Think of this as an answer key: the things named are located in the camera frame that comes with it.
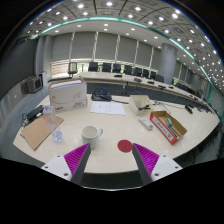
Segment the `red coaster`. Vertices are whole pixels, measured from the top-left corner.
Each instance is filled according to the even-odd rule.
[[[121,140],[117,144],[121,152],[130,152],[132,150],[132,143],[128,140]]]

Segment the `white table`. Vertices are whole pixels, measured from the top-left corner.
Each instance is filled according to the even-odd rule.
[[[129,102],[129,97],[112,96],[112,98]],[[49,102],[48,96],[39,105],[44,105],[46,102]],[[167,104],[184,107],[180,104]],[[20,136],[21,131],[19,130],[13,144],[27,155],[47,163],[55,155],[64,155],[83,145],[81,131],[85,126],[101,127],[104,130],[103,135],[100,137],[99,146],[91,150],[85,172],[121,173],[137,170],[138,167],[132,152],[123,153],[118,149],[117,144],[120,140],[126,139],[159,155],[165,154],[171,158],[176,158],[197,146],[219,123],[215,114],[199,112],[196,108],[193,109],[193,114],[190,114],[186,109],[166,105],[171,115],[187,129],[183,138],[171,145],[155,126],[153,130],[147,130],[139,122],[139,117],[129,109],[128,104],[123,104],[126,116],[90,113],[91,106],[91,95],[88,95],[87,108],[57,114],[64,119],[60,125],[64,139],[60,143],[54,142],[52,135],[50,135],[34,151]],[[166,109],[163,106],[155,106],[155,110]]]

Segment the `paper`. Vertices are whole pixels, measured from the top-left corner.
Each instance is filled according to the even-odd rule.
[[[91,113],[125,115],[122,103],[93,102]]]
[[[61,83],[57,83],[57,84],[53,84],[51,86],[51,89],[55,89],[58,87],[65,87],[65,86],[71,86],[71,85],[76,85],[76,84],[81,84],[82,81],[77,80],[77,81],[70,81],[70,82],[61,82]]]

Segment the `red box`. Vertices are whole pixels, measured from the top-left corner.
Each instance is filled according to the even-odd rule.
[[[165,124],[165,119],[170,118],[176,132],[180,135],[177,137],[170,131],[170,129]],[[166,111],[154,111],[150,115],[150,120],[152,123],[162,132],[165,138],[173,145],[176,141],[181,139],[183,135],[187,132],[187,130],[171,115],[169,115]]]

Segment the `chair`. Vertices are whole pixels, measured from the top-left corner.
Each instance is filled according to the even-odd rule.
[[[155,80],[155,77],[156,77],[156,72],[151,71],[150,78]]]
[[[90,62],[88,72],[98,72],[98,71],[99,71],[98,62]]]
[[[142,76],[142,69],[138,68],[138,67],[135,67],[134,76],[141,77]]]
[[[111,72],[111,63],[103,63],[102,72]]]
[[[155,77],[155,81],[163,82],[163,83],[164,83],[164,77],[161,76],[161,75],[156,75],[156,77]]]
[[[130,65],[125,65],[124,66],[124,74],[132,75],[132,67]]]
[[[145,78],[149,78],[149,70],[143,69],[142,76],[145,77]]]
[[[69,74],[69,76],[71,75],[73,77],[73,75],[76,74],[77,72],[78,72],[77,63],[76,62],[70,62],[68,64],[68,74]]]
[[[113,64],[113,73],[121,73],[121,65],[120,64]]]

